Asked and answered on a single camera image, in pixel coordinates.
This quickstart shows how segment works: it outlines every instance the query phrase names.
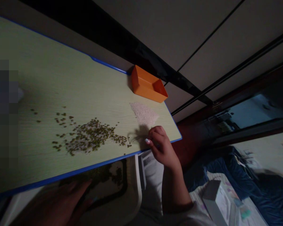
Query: floor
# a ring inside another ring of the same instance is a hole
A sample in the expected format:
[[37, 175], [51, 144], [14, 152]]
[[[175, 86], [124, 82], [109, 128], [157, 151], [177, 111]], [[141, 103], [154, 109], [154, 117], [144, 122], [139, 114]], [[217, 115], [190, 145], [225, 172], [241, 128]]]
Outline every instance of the floor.
[[172, 143], [183, 169], [189, 167], [196, 155], [210, 139], [205, 122], [191, 123], [185, 120], [177, 124], [182, 140]]

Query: blue desk edge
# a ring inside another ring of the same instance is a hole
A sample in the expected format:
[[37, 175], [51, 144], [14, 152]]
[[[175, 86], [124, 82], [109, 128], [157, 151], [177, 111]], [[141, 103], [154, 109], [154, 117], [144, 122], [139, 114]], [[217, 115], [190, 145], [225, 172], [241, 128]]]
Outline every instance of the blue desk edge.
[[[32, 29], [28, 28], [28, 27], [25, 27], [25, 28], [27, 28], [27, 29], [29, 29], [29, 30], [31, 30], [31, 31], [33, 31], [33, 32], [36, 32], [36, 33], [38, 33], [38, 34], [40, 34], [40, 35], [42, 35], [42, 36], [45, 36], [45, 37], [47, 37], [47, 38], [49, 38], [49, 39], [51, 39], [51, 40], [54, 40], [53, 38], [48, 37], [48, 36], [46, 36], [46, 35], [43, 35], [43, 34], [37, 32], [37, 31], [35, 31], [35, 30], [32, 30]], [[65, 45], [65, 46], [67, 46], [67, 47], [69, 47], [69, 48], [72, 48], [72, 47], [70, 47], [70, 46], [68, 46], [68, 45], [66, 45], [66, 44], [64, 44], [64, 43], [61, 43], [61, 42], [59, 42], [59, 41], [57, 41], [57, 40], [54, 40], [54, 41], [56, 41], [56, 42], [58, 42], [58, 43], [60, 43], [60, 44], [62, 44], [62, 45]], [[97, 62], [97, 63], [100, 63], [100, 64], [102, 64], [102, 65], [105, 65], [105, 66], [107, 66], [107, 67], [110, 67], [110, 68], [112, 68], [112, 69], [114, 69], [114, 70], [117, 70], [117, 71], [119, 71], [119, 72], [122, 72], [122, 73], [124, 73], [124, 74], [126, 74], [126, 75], [130, 75], [130, 74], [128, 74], [126, 71], [123, 71], [123, 70], [121, 70], [121, 69], [119, 69], [119, 68], [117, 68], [117, 67], [114, 67], [114, 66], [112, 66], [112, 65], [110, 65], [110, 64], [107, 64], [107, 63], [105, 63], [105, 62], [103, 62], [103, 61], [101, 61], [101, 60], [99, 60], [99, 59], [97, 59], [97, 58], [94, 58], [94, 57], [92, 57], [92, 56], [89, 56], [89, 57], [91, 57], [91, 59], [94, 60], [94, 61]], [[180, 138], [177, 139], [177, 140], [171, 141], [171, 143], [176, 142], [176, 141], [179, 141], [179, 140], [182, 140], [182, 135], [181, 135], [180, 131], [179, 131], [179, 134], [180, 134]], [[81, 169], [78, 169], [78, 170], [74, 170], [74, 171], [71, 171], [71, 172], [68, 172], [68, 173], [65, 173], [65, 174], [61, 174], [61, 175], [58, 175], [58, 176], [55, 176], [55, 177], [51, 177], [51, 178], [48, 178], [48, 179], [45, 179], [45, 180], [41, 180], [41, 181], [38, 181], [38, 182], [35, 182], [35, 183], [32, 183], [32, 184], [28, 184], [28, 185], [24, 185], [24, 186], [21, 186], [21, 187], [18, 187], [18, 188], [14, 188], [14, 189], [11, 189], [11, 190], [8, 190], [8, 191], [5, 191], [5, 192], [0, 193], [0, 198], [7, 197], [7, 196], [13, 196], [13, 195], [15, 195], [15, 194], [17, 194], [17, 193], [20, 193], [20, 192], [24, 192], [24, 191], [27, 191], [27, 190], [30, 190], [30, 189], [33, 189], [33, 188], [41, 187], [41, 186], [44, 186], [44, 185], [47, 185], [47, 184], [50, 184], [50, 183], [53, 183], [53, 182], [56, 182], [56, 181], [65, 179], [65, 178], [67, 178], [67, 177], [71, 177], [71, 176], [74, 176], [74, 175], [76, 175], [76, 174], [80, 174], [80, 173], [86, 172], [86, 171], [88, 171], [88, 170], [92, 170], [92, 169], [98, 168], [98, 167], [100, 167], [100, 166], [103, 166], [103, 165], [106, 165], [106, 164], [109, 164], [109, 163], [113, 163], [113, 162], [119, 161], [119, 160], [121, 160], [121, 159], [125, 159], [125, 158], [130, 157], [130, 156], [134, 156], [134, 155], [136, 155], [136, 154], [142, 153], [142, 152], [147, 151], [147, 150], [149, 150], [149, 148], [148, 148], [148, 149], [141, 150], [141, 151], [138, 151], [138, 152], [134, 152], [134, 153], [131, 153], [131, 154], [127, 154], [127, 155], [124, 155], [124, 156], [120, 156], [120, 157], [115, 158], [115, 159], [110, 159], [110, 160], [108, 160], [108, 161], [104, 161], [104, 162], [101, 162], [101, 163], [97, 163], [97, 164], [94, 164], [94, 165], [91, 165], [91, 166], [87, 166], [87, 167], [84, 167], [84, 168], [81, 168]]]

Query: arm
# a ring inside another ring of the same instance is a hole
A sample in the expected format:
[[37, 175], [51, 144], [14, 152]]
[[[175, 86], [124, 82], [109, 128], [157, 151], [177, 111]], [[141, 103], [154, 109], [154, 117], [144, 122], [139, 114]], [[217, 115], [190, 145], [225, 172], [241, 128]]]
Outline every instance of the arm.
[[164, 129], [161, 126], [152, 128], [146, 143], [156, 160], [164, 165], [163, 213], [179, 213], [190, 209], [193, 202], [184, 183], [181, 165]]

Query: hand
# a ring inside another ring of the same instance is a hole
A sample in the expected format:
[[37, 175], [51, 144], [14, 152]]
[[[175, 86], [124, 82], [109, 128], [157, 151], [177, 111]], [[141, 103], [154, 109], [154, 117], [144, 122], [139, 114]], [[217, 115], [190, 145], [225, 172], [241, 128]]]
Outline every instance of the hand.
[[86, 200], [74, 212], [78, 201], [90, 185], [91, 181], [80, 185], [72, 182], [61, 186], [58, 190], [46, 193], [43, 197], [29, 203], [11, 226], [35, 225], [35, 226], [73, 226], [81, 215], [93, 203]]
[[150, 146], [158, 162], [170, 169], [177, 169], [178, 167], [181, 169], [179, 159], [162, 126], [155, 126], [150, 129], [148, 139], [145, 142]]

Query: blue bedding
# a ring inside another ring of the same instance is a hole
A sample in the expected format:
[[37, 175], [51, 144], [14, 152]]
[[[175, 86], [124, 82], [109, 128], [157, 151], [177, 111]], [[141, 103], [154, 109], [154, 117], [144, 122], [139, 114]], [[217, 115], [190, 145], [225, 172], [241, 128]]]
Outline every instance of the blue bedding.
[[283, 226], [283, 178], [258, 175], [252, 180], [236, 159], [236, 149], [228, 146], [211, 150], [201, 157], [185, 174], [189, 192], [208, 181], [207, 171], [224, 173], [241, 200], [250, 197], [269, 226]]

